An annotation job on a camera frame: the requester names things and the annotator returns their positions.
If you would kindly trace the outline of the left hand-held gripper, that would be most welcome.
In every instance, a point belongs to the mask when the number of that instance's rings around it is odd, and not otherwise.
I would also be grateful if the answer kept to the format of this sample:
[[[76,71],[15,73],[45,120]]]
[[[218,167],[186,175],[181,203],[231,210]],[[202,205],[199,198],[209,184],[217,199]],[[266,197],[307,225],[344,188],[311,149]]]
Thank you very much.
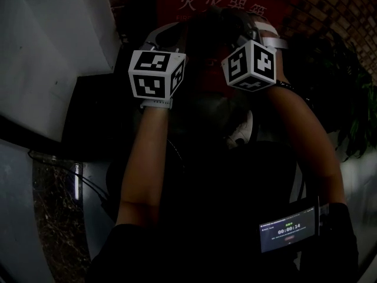
[[[173,22],[155,29],[133,51],[128,75],[136,98],[169,100],[184,80],[189,28]]]

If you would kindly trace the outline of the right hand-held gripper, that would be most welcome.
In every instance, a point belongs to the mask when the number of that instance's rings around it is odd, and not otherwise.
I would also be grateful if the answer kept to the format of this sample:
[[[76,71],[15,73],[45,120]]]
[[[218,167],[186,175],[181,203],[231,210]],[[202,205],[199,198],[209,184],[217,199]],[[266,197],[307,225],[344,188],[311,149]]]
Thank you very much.
[[[234,51],[228,55],[221,66],[228,86],[256,92],[277,83],[277,47],[269,32],[277,35],[276,29],[260,19],[246,25],[246,35],[240,35],[233,44]]]

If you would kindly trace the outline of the person's left forearm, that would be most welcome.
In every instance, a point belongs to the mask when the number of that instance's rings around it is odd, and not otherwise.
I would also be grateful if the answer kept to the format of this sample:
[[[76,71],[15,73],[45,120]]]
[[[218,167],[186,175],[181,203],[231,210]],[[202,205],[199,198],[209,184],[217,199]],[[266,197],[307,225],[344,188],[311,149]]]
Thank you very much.
[[[169,110],[144,110],[125,168],[117,225],[155,226],[164,181]]]

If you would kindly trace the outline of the person's right forearm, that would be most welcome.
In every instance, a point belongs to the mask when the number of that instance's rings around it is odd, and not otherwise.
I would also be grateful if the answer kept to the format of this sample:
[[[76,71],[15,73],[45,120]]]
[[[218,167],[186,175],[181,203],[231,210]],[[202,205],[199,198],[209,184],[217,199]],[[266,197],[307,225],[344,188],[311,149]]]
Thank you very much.
[[[301,96],[279,86],[266,91],[297,155],[306,192],[321,205],[346,204],[340,163],[328,134]]]

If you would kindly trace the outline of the person's right hand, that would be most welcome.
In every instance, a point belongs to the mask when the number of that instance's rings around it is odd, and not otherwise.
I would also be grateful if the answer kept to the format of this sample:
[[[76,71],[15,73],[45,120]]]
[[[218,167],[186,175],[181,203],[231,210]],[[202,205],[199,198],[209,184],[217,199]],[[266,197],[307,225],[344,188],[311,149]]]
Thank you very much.
[[[283,70],[283,55],[282,55],[282,42],[280,36],[276,31],[276,28],[263,17],[258,15],[252,16],[257,29],[259,30],[262,42],[264,46],[272,44],[272,47],[277,49],[276,52],[276,77],[279,81],[288,83],[288,79],[285,77]]]

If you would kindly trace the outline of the person's white shoe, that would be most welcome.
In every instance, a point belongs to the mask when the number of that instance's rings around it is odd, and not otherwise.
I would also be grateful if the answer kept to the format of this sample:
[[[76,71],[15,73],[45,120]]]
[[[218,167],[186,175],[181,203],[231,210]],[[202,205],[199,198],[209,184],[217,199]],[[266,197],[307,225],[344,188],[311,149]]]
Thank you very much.
[[[253,113],[247,112],[246,119],[240,123],[231,135],[225,138],[228,149],[235,149],[248,144],[253,132]]]

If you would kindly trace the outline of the green potted plant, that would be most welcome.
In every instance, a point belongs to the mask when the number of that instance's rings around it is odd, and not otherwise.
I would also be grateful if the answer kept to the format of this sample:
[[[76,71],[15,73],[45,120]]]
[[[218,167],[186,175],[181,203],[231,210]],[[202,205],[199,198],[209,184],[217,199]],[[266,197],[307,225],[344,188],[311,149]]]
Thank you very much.
[[[332,40],[294,35],[283,52],[284,73],[309,100],[327,133],[338,134],[346,158],[377,149],[377,86],[359,62],[353,44],[333,32]]]

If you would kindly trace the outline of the black smartphone with lit screen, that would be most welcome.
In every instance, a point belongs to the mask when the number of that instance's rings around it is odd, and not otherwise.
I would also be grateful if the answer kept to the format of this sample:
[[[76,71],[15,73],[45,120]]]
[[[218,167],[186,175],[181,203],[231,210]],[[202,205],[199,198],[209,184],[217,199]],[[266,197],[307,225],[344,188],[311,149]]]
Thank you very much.
[[[260,252],[263,254],[302,246],[319,236],[318,198],[304,198],[275,208],[258,223]]]

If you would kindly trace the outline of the person's black clothing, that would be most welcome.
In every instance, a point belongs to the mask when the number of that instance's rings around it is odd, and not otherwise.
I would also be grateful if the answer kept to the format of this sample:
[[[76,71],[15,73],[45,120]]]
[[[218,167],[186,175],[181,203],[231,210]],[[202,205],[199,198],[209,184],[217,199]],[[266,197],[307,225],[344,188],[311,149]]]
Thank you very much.
[[[115,226],[85,283],[355,283],[358,248],[348,207],[325,206],[319,236],[262,252],[257,231],[289,204],[296,155],[260,141],[217,154],[202,179],[164,182],[157,228]]]

